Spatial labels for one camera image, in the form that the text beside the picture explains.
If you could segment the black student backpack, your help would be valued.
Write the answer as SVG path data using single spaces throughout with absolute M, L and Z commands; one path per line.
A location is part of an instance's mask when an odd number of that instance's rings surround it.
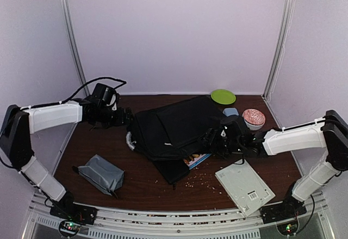
M 182 160 L 204 151 L 199 139 L 224 117 L 210 98 L 197 96 L 138 112 L 127 131 L 134 150 L 149 160 Z

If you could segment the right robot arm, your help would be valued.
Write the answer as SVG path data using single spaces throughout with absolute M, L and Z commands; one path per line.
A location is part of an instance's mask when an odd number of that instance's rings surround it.
M 290 218 L 299 210 L 301 202 L 332 177 L 347 171 L 347 123 L 334 110 L 302 125 L 256 133 L 247 128 L 243 117 L 231 115 L 224 117 L 218 128 L 208 129 L 199 142 L 222 158 L 230 155 L 264 158 L 288 151 L 323 148 L 323 160 L 289 187 L 285 202 L 278 210 L 284 218 Z

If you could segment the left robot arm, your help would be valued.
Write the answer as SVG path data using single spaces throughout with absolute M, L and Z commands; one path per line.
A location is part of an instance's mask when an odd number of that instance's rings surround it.
M 1 127 L 1 150 L 15 169 L 57 203 L 66 219 L 78 215 L 71 192 L 54 178 L 54 171 L 76 126 L 81 122 L 109 128 L 128 125 L 130 108 L 97 105 L 85 99 L 56 104 L 20 107 L 10 105 Z

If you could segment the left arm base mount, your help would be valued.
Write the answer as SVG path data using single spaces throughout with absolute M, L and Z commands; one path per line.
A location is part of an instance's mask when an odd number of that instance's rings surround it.
M 93 225 L 97 216 L 97 208 L 76 204 L 71 192 L 66 192 L 56 201 L 49 198 L 52 203 L 50 215 L 61 218 L 58 231 L 64 238 L 75 237 L 84 225 Z

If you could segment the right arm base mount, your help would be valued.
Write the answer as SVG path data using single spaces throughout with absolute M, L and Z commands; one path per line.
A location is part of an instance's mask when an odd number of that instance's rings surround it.
M 283 236 L 295 236 L 300 231 L 299 216 L 306 214 L 304 202 L 292 196 L 293 187 L 290 186 L 281 203 L 260 208 L 264 224 L 277 223 L 277 230 Z

